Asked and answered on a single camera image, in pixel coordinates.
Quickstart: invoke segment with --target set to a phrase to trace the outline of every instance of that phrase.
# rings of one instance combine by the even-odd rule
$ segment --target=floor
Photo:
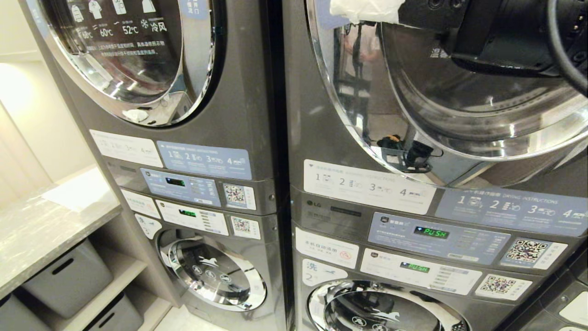
[[[186,306],[171,308],[155,331],[226,331],[188,312]]]

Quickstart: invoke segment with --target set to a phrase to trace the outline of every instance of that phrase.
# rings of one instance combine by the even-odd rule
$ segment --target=digital display
[[[401,262],[400,267],[404,268],[404,269],[414,270],[416,272],[422,272],[422,273],[429,273],[429,270],[431,270],[431,268],[419,266],[417,264],[412,264],[412,263],[408,263],[408,262]]]
[[[187,211],[187,210],[180,209],[180,214],[190,216],[190,217],[196,217],[196,213],[194,213],[192,211]]]
[[[421,234],[423,236],[435,237],[440,239],[447,239],[447,237],[449,237],[449,232],[447,231],[435,230],[422,226],[415,227],[415,233]]]
[[[184,187],[186,186],[186,183],[184,183],[183,180],[179,180],[179,179],[165,177],[165,181],[167,181],[168,184],[172,184],[172,185],[184,186]]]

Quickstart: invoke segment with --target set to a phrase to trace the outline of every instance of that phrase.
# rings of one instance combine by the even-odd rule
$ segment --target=countertop
[[[96,168],[78,177],[82,176],[86,181],[90,178],[93,185],[105,184],[102,174]],[[73,183],[78,177],[65,182],[63,187]],[[79,184],[73,185],[72,189],[79,190]],[[58,185],[52,185],[41,189],[0,210],[0,298],[112,220],[122,210],[110,189],[106,189],[101,196],[93,196],[92,185],[83,187],[92,198],[87,207],[79,212],[42,197],[57,187]]]

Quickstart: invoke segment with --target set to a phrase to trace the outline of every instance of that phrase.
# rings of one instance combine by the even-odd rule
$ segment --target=gray storage bin
[[[112,281],[112,274],[88,239],[22,285],[64,318],[70,318]]]
[[[143,316],[121,292],[83,331],[137,331],[141,325]]]
[[[51,331],[12,294],[0,300],[0,330]]]

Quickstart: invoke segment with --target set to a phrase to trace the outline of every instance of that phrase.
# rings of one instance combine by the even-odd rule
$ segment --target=washer door
[[[210,238],[178,237],[178,231],[166,231],[159,239],[159,250],[191,293],[232,312],[252,310],[263,303],[266,286],[251,262]]]
[[[451,308],[418,292],[364,280],[323,284],[308,300],[323,331],[467,331]]]
[[[393,173],[442,187],[507,186],[588,144],[588,100],[560,78],[474,73],[448,57],[434,32],[351,24],[330,15],[328,0],[306,7],[331,102],[357,143]]]
[[[181,7],[164,0],[28,4],[69,77],[123,120],[148,127],[185,120],[200,109],[220,70],[219,1],[182,2]]]

